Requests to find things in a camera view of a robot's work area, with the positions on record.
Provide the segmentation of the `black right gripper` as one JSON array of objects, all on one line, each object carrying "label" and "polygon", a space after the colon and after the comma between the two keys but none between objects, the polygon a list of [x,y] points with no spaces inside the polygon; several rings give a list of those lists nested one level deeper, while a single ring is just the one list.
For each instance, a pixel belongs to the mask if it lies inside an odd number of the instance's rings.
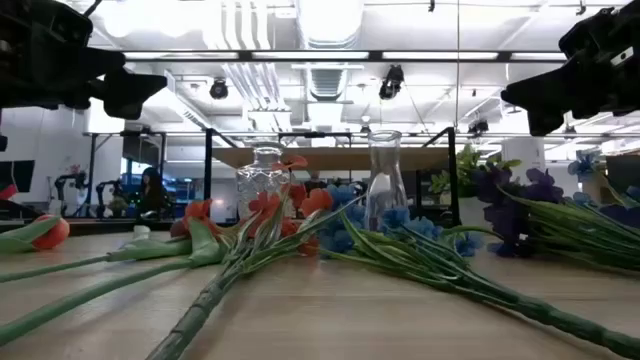
[{"label": "black right gripper", "polygon": [[566,64],[501,92],[502,100],[527,111],[532,136],[558,129],[569,111],[575,118],[640,111],[640,0],[577,22],[559,49]]}]

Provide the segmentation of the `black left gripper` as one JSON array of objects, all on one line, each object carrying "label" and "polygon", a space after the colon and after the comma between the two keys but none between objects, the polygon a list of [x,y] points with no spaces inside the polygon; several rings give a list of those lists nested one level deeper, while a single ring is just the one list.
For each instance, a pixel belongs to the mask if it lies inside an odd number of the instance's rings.
[{"label": "black left gripper", "polygon": [[86,14],[57,0],[0,0],[0,108],[86,108],[106,74],[106,114],[138,120],[167,79],[121,68],[122,53],[88,45],[93,30]]}]

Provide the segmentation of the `purple flower bunch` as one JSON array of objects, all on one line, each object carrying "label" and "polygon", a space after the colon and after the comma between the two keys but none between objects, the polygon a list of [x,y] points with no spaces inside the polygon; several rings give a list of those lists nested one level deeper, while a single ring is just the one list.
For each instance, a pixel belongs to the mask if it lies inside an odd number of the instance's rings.
[{"label": "purple flower bunch", "polygon": [[585,193],[566,197],[546,171],[529,169],[527,185],[506,166],[490,162],[471,172],[485,220],[501,241],[488,249],[501,257],[565,257],[640,275],[640,188],[597,204]]}]

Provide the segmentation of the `squat textured glass vase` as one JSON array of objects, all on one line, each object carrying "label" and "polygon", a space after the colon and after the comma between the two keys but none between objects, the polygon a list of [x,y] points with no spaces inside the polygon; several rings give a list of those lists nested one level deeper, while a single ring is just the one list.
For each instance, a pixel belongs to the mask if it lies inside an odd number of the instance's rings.
[{"label": "squat textured glass vase", "polygon": [[282,185],[290,180],[288,170],[275,169],[281,165],[283,146],[276,142],[255,142],[252,150],[252,161],[236,170],[238,189],[237,211],[240,218],[248,217],[250,202],[257,200],[259,194],[268,195],[278,192]]}]

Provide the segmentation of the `tall smooth glass carafe vase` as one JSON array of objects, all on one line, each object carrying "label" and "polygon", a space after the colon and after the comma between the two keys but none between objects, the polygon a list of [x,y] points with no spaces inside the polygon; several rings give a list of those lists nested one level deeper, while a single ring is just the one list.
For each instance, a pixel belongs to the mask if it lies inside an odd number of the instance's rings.
[{"label": "tall smooth glass carafe vase", "polygon": [[387,214],[395,221],[398,211],[408,211],[400,172],[401,137],[395,130],[372,132],[368,136],[371,175],[366,195],[364,227],[367,230],[381,230]]}]

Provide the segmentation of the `sparse blue flower bunch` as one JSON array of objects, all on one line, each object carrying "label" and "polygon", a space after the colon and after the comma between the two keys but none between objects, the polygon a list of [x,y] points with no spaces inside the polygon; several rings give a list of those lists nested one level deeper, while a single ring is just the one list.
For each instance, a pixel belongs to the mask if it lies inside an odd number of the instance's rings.
[{"label": "sparse blue flower bunch", "polygon": [[345,220],[343,224],[354,246],[345,253],[328,250],[327,255],[333,258],[362,264],[436,290],[518,313],[604,347],[621,357],[640,360],[640,338],[560,310],[473,270],[456,247],[457,240],[463,238],[468,231],[465,226],[446,229],[439,239],[432,239],[406,226],[396,228],[386,235],[357,229],[349,220]]}]

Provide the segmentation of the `pinkish red artificial tulip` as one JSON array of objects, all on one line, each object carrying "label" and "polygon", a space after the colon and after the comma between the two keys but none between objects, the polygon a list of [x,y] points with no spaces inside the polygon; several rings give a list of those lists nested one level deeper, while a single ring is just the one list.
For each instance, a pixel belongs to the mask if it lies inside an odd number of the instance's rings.
[{"label": "pinkish red artificial tulip", "polygon": [[225,232],[219,229],[214,230],[213,227],[204,220],[199,220],[194,217],[188,217],[187,223],[191,235],[191,253],[189,257],[181,258],[177,261],[146,269],[138,273],[103,281],[33,310],[8,324],[0,326],[0,347],[13,342],[32,330],[81,305],[117,289],[170,271],[192,269],[220,263],[229,248],[228,241],[224,238]]}]

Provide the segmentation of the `red poppy flower bunch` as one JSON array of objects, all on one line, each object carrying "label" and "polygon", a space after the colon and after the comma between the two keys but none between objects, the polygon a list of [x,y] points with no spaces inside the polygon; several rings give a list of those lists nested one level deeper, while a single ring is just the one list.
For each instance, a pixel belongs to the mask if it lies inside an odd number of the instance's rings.
[{"label": "red poppy flower bunch", "polygon": [[145,360],[178,360],[233,284],[262,267],[317,249],[315,233],[332,219],[326,188],[307,189],[289,179],[274,192],[262,191],[249,203],[250,216],[227,235],[222,270],[200,291],[168,335]]}]

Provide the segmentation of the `wooden shelf with black legs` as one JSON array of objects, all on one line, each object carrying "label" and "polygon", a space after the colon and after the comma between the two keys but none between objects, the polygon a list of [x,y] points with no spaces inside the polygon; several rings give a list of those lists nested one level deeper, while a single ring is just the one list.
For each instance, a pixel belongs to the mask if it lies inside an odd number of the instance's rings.
[{"label": "wooden shelf with black legs", "polygon": [[[249,147],[214,147],[212,145],[213,131],[206,133],[205,160],[218,160],[232,168],[248,165],[253,161],[253,150]],[[459,204],[454,200],[451,205],[428,205],[424,201],[427,191],[423,182],[427,170],[446,169],[456,180],[456,141],[458,136],[452,127],[447,127],[435,135],[406,133],[407,139],[418,139],[420,143],[412,147],[399,149],[399,167],[403,172],[413,174],[414,184],[409,187],[409,194],[413,197],[410,205],[414,216],[428,216],[439,218],[444,212],[451,213],[449,224],[458,224]],[[319,147],[319,148],[284,148],[282,154],[288,158],[298,155],[307,160],[310,170],[320,171],[366,171],[371,168],[370,151],[366,143],[351,142],[347,148]]]}]

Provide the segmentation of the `green potted plant white pot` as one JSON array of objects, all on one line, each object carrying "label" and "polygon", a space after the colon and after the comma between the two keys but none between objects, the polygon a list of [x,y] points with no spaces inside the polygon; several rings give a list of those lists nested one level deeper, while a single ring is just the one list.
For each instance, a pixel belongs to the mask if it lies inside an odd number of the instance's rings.
[{"label": "green potted plant white pot", "polygon": [[488,206],[488,203],[480,200],[480,188],[475,174],[477,172],[486,172],[489,170],[489,166],[493,165],[498,170],[506,170],[508,173],[507,178],[510,178],[511,171],[521,164],[521,160],[502,160],[500,156],[492,156],[485,163],[480,164],[481,154],[469,144],[455,154],[454,160],[456,163],[456,180],[451,182],[451,172],[449,170],[441,170],[431,176],[429,191],[439,195],[442,203],[452,205],[455,186],[461,224],[490,229],[492,225],[485,219],[484,212],[484,208]]}]

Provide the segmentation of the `person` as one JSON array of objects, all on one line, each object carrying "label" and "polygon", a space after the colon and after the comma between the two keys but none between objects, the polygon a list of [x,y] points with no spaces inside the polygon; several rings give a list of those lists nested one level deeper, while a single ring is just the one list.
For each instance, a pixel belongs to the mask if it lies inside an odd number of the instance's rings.
[{"label": "person", "polygon": [[159,171],[154,167],[146,168],[138,192],[136,219],[160,219],[167,206],[168,195]]}]

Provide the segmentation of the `black overhead rig bar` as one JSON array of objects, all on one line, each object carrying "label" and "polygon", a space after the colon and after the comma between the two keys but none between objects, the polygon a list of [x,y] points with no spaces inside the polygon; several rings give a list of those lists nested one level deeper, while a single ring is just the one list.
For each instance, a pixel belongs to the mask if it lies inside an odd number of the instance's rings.
[{"label": "black overhead rig bar", "polygon": [[563,63],[560,52],[544,51],[389,51],[389,50],[136,50],[127,62],[415,62],[415,63]]}]

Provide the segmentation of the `black monitor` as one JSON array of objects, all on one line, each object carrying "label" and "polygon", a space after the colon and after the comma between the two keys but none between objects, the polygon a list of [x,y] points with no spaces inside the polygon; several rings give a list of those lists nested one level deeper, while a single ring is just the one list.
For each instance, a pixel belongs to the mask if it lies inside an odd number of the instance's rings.
[{"label": "black monitor", "polygon": [[0,200],[17,201],[30,192],[34,160],[0,161]]}]

